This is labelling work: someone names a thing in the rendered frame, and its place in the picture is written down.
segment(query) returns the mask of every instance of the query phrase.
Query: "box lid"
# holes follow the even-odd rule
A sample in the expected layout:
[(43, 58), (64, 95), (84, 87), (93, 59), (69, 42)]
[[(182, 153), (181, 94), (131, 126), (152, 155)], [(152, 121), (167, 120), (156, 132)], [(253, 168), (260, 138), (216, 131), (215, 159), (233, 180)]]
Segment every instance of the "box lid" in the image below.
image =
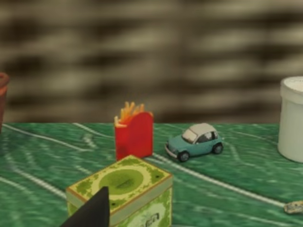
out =
[(113, 213), (171, 177), (170, 173), (130, 155), (68, 187), (67, 193), (86, 202), (100, 188), (108, 186)]

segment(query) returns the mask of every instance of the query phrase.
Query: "green tablecloth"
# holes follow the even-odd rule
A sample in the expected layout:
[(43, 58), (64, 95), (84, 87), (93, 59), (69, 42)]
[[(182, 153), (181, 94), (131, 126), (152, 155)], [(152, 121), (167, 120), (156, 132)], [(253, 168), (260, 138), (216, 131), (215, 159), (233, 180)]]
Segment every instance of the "green tablecloth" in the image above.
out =
[[(224, 152), (181, 164), (164, 143), (188, 126), (155, 124), (154, 156), (146, 158), (174, 175), (174, 226), (303, 226), (303, 215), (282, 208), (303, 200), (303, 164), (277, 152), (278, 125), (214, 125)], [(115, 162), (112, 124), (5, 124), (0, 146), (0, 226), (59, 226), (64, 189)]]

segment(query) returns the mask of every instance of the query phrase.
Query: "car hood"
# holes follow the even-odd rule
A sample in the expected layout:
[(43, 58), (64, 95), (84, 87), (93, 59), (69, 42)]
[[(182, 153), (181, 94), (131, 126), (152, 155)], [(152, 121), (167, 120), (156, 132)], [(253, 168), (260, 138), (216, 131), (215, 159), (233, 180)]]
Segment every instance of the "car hood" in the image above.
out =
[(185, 142), (185, 141), (182, 139), (182, 136), (179, 135), (179, 136), (176, 136), (176, 137), (174, 137), (174, 138), (169, 139), (169, 145), (170, 145), (171, 147), (173, 147), (174, 149), (180, 149), (180, 148), (188, 147), (188, 146), (190, 146), (191, 144)]

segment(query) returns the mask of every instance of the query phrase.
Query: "car's rear wheel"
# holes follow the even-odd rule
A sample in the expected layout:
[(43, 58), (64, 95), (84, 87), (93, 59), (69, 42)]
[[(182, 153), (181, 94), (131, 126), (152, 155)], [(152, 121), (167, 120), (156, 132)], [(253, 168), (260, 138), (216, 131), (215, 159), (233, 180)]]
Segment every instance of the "car's rear wheel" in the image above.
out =
[(217, 143), (216, 145), (213, 146), (212, 152), (213, 152), (215, 155), (221, 154), (222, 151), (223, 151), (223, 145), (222, 145), (222, 143)]
[(187, 151), (182, 151), (178, 154), (178, 160), (180, 162), (186, 162), (189, 160), (189, 153)]

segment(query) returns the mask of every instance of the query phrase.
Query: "white cup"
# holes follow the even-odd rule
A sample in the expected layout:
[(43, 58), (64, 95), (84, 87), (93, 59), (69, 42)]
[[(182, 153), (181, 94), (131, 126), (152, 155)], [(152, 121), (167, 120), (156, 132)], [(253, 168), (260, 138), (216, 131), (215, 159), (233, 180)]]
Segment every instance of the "white cup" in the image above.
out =
[(284, 157), (303, 163), (303, 76), (282, 80), (281, 97), (278, 150)]

